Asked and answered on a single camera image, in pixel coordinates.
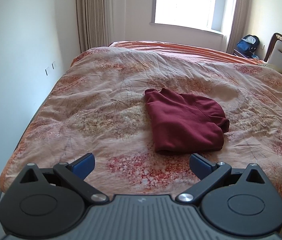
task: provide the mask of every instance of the window sill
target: window sill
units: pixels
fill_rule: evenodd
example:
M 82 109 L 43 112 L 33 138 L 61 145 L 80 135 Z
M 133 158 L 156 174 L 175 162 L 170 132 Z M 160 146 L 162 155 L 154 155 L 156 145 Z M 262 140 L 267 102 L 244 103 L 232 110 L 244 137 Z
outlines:
M 198 30 L 198 31 L 202 31 L 202 32 L 208 32 L 208 33 L 213 33 L 219 36 L 223 37 L 223 33 L 216 31 L 216 30 L 211 30 L 211 29 L 197 29 L 197 28 L 191 28 L 191 27 L 184 27 L 184 26 L 180 26 L 180 25 L 171 25 L 171 24 L 163 24 L 163 23 L 153 23 L 150 22 L 150 25 L 152 26 L 173 26 L 173 28 L 185 28 L 185 29 L 189 29 L 189 30 Z

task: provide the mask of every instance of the gray ribbed panel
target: gray ribbed panel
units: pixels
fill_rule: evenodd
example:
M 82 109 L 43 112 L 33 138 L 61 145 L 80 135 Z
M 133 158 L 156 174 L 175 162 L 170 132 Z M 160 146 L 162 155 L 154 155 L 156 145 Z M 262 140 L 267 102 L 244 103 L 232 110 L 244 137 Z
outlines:
M 72 231 L 51 240 L 234 240 L 207 226 L 192 206 L 168 195 L 117 195 L 111 203 L 94 206 Z M 279 240 L 268 236 L 263 240 Z M 5 240 L 18 240 L 7 236 Z

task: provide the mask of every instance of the pleated curtain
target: pleated curtain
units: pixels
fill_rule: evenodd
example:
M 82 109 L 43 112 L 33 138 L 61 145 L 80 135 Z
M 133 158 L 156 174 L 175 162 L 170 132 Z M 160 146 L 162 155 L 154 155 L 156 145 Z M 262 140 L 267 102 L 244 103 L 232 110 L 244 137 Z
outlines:
M 81 52 L 111 43 L 111 0 L 76 0 Z
M 226 52 L 233 54 L 236 44 L 244 35 L 245 23 L 249 9 L 250 0 L 236 0 L 234 6 L 232 28 L 228 37 L 228 46 Z

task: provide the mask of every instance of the bedspread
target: bedspread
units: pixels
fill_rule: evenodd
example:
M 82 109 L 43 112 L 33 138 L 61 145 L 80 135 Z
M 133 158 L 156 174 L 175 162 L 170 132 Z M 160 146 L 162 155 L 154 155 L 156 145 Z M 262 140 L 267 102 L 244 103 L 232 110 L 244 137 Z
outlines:
M 189 155 L 154 152 L 144 91 L 169 88 L 217 101 L 230 120 L 224 147 L 203 156 L 235 168 L 258 163 L 282 195 L 282 75 L 164 51 L 90 49 L 57 82 L 0 176 L 5 192 L 26 163 L 40 168 L 96 157 L 85 179 L 113 194 L 176 194 L 199 179 Z

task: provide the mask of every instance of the wooden headboard frame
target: wooden headboard frame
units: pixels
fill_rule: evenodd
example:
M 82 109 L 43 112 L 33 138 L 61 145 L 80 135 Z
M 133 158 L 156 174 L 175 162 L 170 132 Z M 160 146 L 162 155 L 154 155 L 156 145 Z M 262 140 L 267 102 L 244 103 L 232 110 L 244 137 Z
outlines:
M 276 41 L 282 41 L 282 35 L 280 33 L 274 33 L 273 34 L 271 41 L 270 41 L 270 44 L 268 45 L 268 50 L 266 52 L 265 58 L 264 58 L 265 62 L 267 62 L 268 58 L 271 56 L 271 53 L 274 49 Z

